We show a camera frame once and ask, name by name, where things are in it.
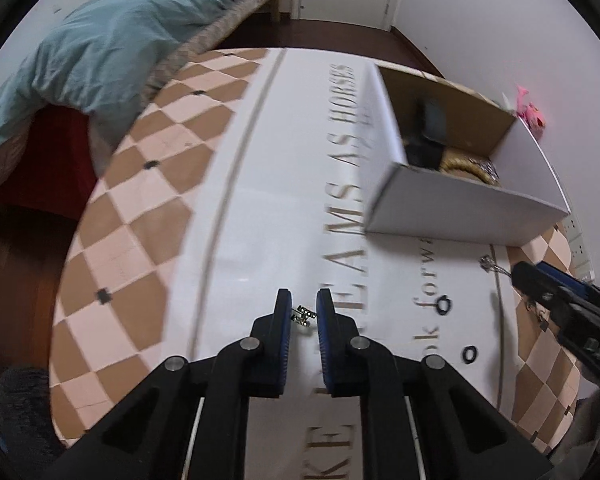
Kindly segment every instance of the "wall socket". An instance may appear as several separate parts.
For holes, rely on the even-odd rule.
[[[580,228],[580,224],[578,224],[578,219],[573,213],[562,221],[562,227],[564,227],[564,235],[567,237],[568,242],[571,242],[582,235],[582,229]]]
[[[573,212],[562,220],[562,227],[564,227],[564,234],[571,250],[571,267],[574,277],[587,283],[593,282],[596,276],[584,243],[582,229]]]

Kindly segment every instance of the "white box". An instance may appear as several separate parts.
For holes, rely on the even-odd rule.
[[[400,127],[410,127],[422,98],[444,108],[448,146],[489,157],[501,187],[408,164]],[[526,124],[479,94],[422,72],[369,63],[360,105],[366,231],[519,247],[569,214]]]

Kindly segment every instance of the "black rubber o-ring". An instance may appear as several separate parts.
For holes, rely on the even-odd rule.
[[[446,303],[446,310],[442,308],[442,303]],[[452,306],[454,306],[454,302],[446,294],[443,294],[436,300],[436,312],[440,316],[446,316],[451,311]]]
[[[462,361],[465,364],[470,365],[478,358],[478,349],[474,345],[465,346],[462,349]]]

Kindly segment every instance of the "metal screw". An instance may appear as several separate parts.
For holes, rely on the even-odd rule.
[[[496,265],[495,260],[491,258],[488,254],[485,254],[483,257],[480,258],[480,266],[487,272],[492,270],[493,272],[498,272],[499,274],[504,274],[505,276],[511,277],[511,273],[507,269]]]
[[[431,354],[425,357],[424,364],[432,370],[442,370],[445,367],[445,360],[438,354]]]
[[[356,350],[365,350],[365,349],[369,348],[369,345],[371,345],[371,342],[366,337],[357,335],[357,336],[351,338],[351,341],[349,341],[349,344],[351,346],[353,346],[353,348],[355,348]]]
[[[167,368],[168,371],[170,372],[175,372],[176,370],[180,370],[186,363],[187,361],[184,359],[184,357],[180,357],[179,355],[174,355],[169,357],[165,362],[164,362],[164,367]]]
[[[260,346],[260,340],[257,337],[245,337],[240,341],[240,348],[243,350],[255,350]]]

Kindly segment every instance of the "wooden floor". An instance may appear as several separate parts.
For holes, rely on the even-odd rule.
[[[373,57],[424,70],[405,44],[385,30],[314,20],[286,20],[273,26],[267,17],[267,14],[251,16],[219,48],[317,48]]]
[[[221,48],[249,46],[320,48],[423,68],[393,34],[342,23],[275,26],[255,16]],[[14,364],[46,367],[54,300],[76,226],[49,213],[0,209],[0,374]]]
[[[0,208],[0,374],[12,364],[46,367],[53,307],[77,222]]]

